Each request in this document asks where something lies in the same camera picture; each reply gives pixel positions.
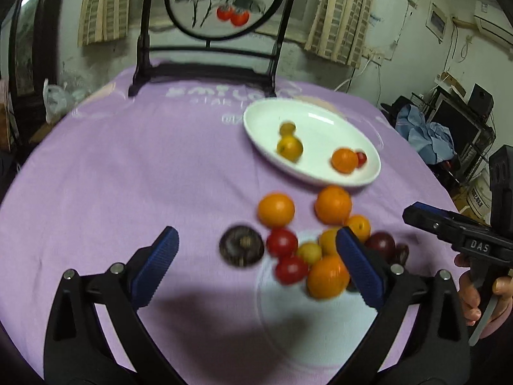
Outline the person's right hand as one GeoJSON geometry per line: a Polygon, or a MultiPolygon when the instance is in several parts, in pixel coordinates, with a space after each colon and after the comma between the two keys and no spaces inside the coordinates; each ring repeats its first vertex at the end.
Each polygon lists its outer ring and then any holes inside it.
{"type": "Polygon", "coordinates": [[[496,306],[491,312],[486,325],[482,324],[484,311],[479,306],[484,302],[481,293],[471,280],[470,271],[459,278],[459,298],[463,309],[463,317],[469,327],[478,324],[469,338],[469,344],[474,346],[480,339],[491,336],[502,327],[512,312],[512,277],[497,278],[490,288],[493,297],[497,299],[496,306]]]}

